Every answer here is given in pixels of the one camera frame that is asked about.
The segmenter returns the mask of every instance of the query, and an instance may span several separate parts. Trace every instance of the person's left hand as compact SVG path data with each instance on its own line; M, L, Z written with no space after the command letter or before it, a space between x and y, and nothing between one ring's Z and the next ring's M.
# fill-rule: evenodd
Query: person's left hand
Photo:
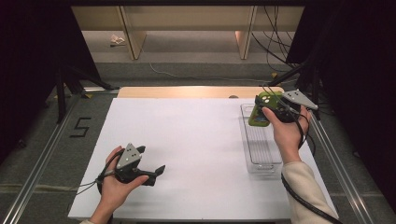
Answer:
M120 150L122 150L122 147L114 148L110 155L108 155L106 163ZM117 158L108 165L107 171L116 169ZM95 224L107 223L113 212L125 202L129 193L148 179L149 177L147 175L141 175L132 182L123 184L114 175L106 176L102 185L102 197L90 218L90 222Z
M120 150L122 150L122 147L114 148L110 155L108 155L106 163L108 163L108 161ZM115 170L116 164L117 158L109 164L107 171ZM148 179L149 177L147 175L141 175L134 181L123 184L118 181L114 175L108 175L103 182L101 203L105 203L107 206L117 209L125 202L126 197L133 189L139 187Z

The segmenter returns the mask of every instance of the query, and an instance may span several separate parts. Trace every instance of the green object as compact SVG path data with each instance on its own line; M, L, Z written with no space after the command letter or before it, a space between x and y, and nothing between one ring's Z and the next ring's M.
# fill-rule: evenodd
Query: green object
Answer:
M282 97L280 91L263 91L256 96L255 105L248 119L248 125L257 127L267 127L270 121L262 113L262 108L267 106L277 108L277 101Z

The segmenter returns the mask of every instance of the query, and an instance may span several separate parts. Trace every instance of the wrist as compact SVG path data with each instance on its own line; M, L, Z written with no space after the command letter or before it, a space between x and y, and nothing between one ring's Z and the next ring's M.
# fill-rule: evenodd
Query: wrist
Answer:
M105 204L103 202L99 202L98 206L96 207L90 218L90 222L95 224L106 224L115 210L116 209L112 206L109 206L108 204Z
M282 161L284 164L301 161L300 154L298 152L298 148L290 148L280 150L280 155L282 157Z

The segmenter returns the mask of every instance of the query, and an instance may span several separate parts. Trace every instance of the white table surface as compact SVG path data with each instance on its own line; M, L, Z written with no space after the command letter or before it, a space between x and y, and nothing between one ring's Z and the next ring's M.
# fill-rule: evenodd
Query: white table surface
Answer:
M81 184L92 182L117 146L146 146L139 168L166 165L154 187L135 189L114 218L135 221L258 221L290 218L280 181L248 173L240 105L254 99L114 99ZM305 143L303 159L333 204ZM94 186L76 196L69 217L88 218L99 203Z

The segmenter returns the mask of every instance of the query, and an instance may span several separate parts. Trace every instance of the metal rail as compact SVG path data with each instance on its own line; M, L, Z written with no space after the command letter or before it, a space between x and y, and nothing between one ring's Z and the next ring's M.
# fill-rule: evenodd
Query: metal rail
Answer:
M344 164L341 162L340 158L338 157L337 152L332 146L332 142L330 141L329 136L324 131L321 122L315 118L313 113L311 113L311 115L312 115L311 124L314 127L315 133L317 134L320 143L324 147L324 151L327 157L329 158L330 164L332 165L332 168L334 169L334 172L337 175L338 181L340 182L341 187L343 188L359 223L363 223L363 224L374 223L363 198L359 194L358 189L355 187L352 179L347 173Z
M28 204L33 194L33 191L35 190L35 186L38 183L38 180L42 176L44 169L46 168L54 149L58 145L58 142L64 132L64 127L69 121L70 114L72 113L79 98L80 98L79 95L72 96L70 100L71 101L70 108L67 110L64 119L56 125L54 131L52 132L51 137L49 138L49 141L47 142L46 146L43 149L43 152L41 153L40 157L35 163L35 167L33 168L32 172L29 174L29 177L23 184L17 198L10 206L6 218L3 221L3 224L18 223L26 205Z

